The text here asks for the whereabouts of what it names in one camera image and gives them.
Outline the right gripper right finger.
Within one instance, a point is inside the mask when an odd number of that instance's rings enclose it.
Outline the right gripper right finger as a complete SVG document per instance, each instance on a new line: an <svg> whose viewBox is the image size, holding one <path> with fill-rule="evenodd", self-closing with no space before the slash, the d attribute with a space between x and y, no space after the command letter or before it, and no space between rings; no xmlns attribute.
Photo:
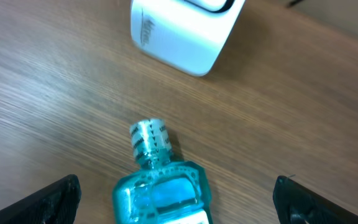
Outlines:
<svg viewBox="0 0 358 224"><path fill-rule="evenodd" d="M280 224L358 224L358 215L284 175L277 177L273 203Z"/></svg>

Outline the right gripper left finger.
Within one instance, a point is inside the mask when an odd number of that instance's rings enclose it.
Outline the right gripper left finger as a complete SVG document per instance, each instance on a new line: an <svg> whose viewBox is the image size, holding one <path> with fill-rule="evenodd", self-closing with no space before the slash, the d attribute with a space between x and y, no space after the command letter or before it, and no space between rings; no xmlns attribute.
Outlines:
<svg viewBox="0 0 358 224"><path fill-rule="evenodd" d="M0 210L0 224L73 224L80 200L80 182L70 174Z"/></svg>

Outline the blue mouthwash bottle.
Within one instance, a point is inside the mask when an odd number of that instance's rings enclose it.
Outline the blue mouthwash bottle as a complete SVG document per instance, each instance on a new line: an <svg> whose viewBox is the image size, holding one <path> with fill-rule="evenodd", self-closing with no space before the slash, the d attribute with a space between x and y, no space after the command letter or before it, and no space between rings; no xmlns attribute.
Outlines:
<svg viewBox="0 0 358 224"><path fill-rule="evenodd" d="M212 193L205 170L175 160L164 120L151 118L130 127L133 155L140 169L112 190L117 223L212 224Z"/></svg>

